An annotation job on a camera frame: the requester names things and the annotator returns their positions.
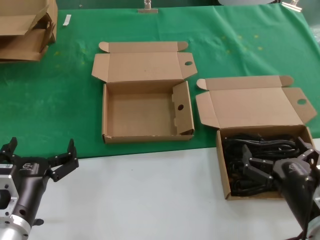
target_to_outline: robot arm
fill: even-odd
[[[296,144],[301,153],[297,158],[275,162],[253,158],[244,145],[243,174],[266,186],[276,186],[303,229],[297,240],[320,240],[320,152],[300,137]]]
[[[32,226],[44,223],[36,214],[48,180],[57,182],[79,167],[73,139],[67,153],[50,158],[20,157],[17,144],[13,137],[0,150],[0,240],[28,239]]]

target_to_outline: stacked cardboard box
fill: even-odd
[[[40,61],[57,39],[56,0],[0,0],[0,63]]]

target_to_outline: cardboard box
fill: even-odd
[[[0,0],[0,63],[40,61],[57,37],[55,0]]]
[[[245,76],[199,79],[197,86],[209,90],[196,96],[201,123],[218,129],[216,147],[227,200],[231,196],[222,140],[239,133],[263,137],[290,134],[313,144],[304,125],[317,115],[302,90],[288,87],[290,76]],[[248,198],[278,199],[277,192],[264,192]]]
[[[186,42],[101,42],[92,75],[103,87],[105,143],[186,141],[194,121],[188,82],[197,73]]]

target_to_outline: white label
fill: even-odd
[[[0,164],[0,169],[11,169],[12,167],[12,164]]]
[[[71,14],[67,14],[63,23],[63,26],[68,26],[70,22]]]

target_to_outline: black cable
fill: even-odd
[[[253,158],[275,162],[280,159],[296,158],[300,155],[300,150],[292,139],[294,138],[288,134],[261,137],[260,135],[241,133],[233,137],[226,137],[222,142],[222,147],[228,177],[231,179],[231,195],[247,197],[276,190],[274,185],[266,186],[243,175],[244,145],[247,145]],[[268,172],[261,167],[260,170],[269,175],[272,174],[272,169]]]

